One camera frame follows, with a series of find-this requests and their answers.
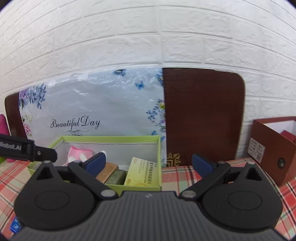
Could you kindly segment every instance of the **white brick wall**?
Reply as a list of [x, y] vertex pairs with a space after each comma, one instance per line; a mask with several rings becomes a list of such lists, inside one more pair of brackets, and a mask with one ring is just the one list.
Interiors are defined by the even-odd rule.
[[296, 115], [296, 10], [285, 0], [13, 0], [0, 51], [1, 107], [52, 76], [160, 64], [243, 77], [238, 156], [253, 119]]

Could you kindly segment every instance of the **blue packet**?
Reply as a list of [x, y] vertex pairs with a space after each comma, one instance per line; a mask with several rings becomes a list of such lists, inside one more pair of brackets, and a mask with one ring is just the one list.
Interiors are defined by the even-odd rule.
[[16, 234], [21, 228], [20, 222], [18, 221], [17, 217], [15, 217], [10, 225], [11, 232]]

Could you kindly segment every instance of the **red plaid fabric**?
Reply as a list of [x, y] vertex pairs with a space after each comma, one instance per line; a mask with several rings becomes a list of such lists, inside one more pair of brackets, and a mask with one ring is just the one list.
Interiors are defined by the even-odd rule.
[[29, 163], [4, 161], [0, 164], [0, 232], [8, 239], [13, 235], [9, 228], [15, 217], [14, 200], [30, 178], [26, 168]]
[[[246, 163], [254, 162], [251, 158], [228, 161], [233, 167], [244, 167]], [[278, 187], [270, 176], [264, 171], [274, 186], [283, 203], [283, 212], [275, 229], [290, 240], [296, 235], [296, 178]], [[162, 190], [181, 191], [201, 180], [201, 176], [192, 166], [165, 167], [162, 169]]]

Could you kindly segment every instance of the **floral plastic sheet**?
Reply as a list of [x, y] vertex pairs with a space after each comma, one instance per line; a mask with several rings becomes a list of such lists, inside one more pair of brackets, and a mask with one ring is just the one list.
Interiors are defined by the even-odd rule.
[[74, 73], [19, 93], [29, 139], [47, 147], [62, 135], [160, 135], [166, 163], [162, 69]]

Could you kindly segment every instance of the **brown box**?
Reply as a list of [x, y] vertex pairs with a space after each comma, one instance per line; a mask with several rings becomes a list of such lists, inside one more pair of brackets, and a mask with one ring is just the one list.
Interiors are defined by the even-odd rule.
[[248, 147], [278, 186], [296, 176], [296, 144], [280, 134], [284, 130], [296, 134], [296, 117], [254, 120]]

